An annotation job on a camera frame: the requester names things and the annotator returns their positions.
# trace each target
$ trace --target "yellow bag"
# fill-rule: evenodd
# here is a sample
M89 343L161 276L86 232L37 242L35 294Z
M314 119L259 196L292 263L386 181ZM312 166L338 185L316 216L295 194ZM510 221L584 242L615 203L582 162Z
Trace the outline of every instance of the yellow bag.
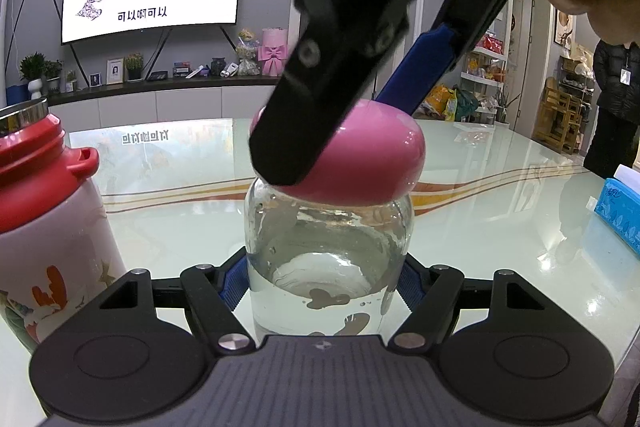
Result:
M446 86L438 84L433 86L430 90L427 98L424 99L424 104L433 112L442 115L447 107L447 100L451 97L455 98L455 94L452 90L447 89Z
M458 97L456 96L456 90L450 90L451 96L447 100L447 106L444 110L445 121L456 121L456 109L458 108Z

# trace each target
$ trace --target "clear glass jar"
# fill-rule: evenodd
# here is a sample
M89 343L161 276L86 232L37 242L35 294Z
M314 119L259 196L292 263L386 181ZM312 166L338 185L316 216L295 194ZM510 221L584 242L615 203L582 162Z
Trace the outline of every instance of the clear glass jar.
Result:
M258 340L378 333L414 220L409 195L375 206L301 201L256 179L244 200Z

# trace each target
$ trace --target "star print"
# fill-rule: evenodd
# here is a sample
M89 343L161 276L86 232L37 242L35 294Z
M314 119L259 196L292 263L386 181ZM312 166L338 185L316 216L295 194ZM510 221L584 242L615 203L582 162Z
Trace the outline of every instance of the star print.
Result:
M98 281L104 282L108 288L113 284L113 281L116 280L116 278L109 275L109 263L105 263L105 261L100 262L102 263L102 275L100 275Z

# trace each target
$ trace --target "pink lid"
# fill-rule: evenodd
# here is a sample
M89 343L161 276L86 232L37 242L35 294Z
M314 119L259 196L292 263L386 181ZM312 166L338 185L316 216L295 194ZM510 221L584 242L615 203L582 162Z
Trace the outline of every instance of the pink lid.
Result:
M360 100L298 185L278 190L305 201L369 206L397 200L422 172L422 130L406 113Z
M287 30L284 28L266 28L262 30L262 45L277 48L287 44Z

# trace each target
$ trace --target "id badge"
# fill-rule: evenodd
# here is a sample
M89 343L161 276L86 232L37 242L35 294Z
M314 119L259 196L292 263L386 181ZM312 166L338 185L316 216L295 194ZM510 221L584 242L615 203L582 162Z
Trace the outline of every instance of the id badge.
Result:
M623 69L620 71L620 82L628 86L631 84L631 71Z

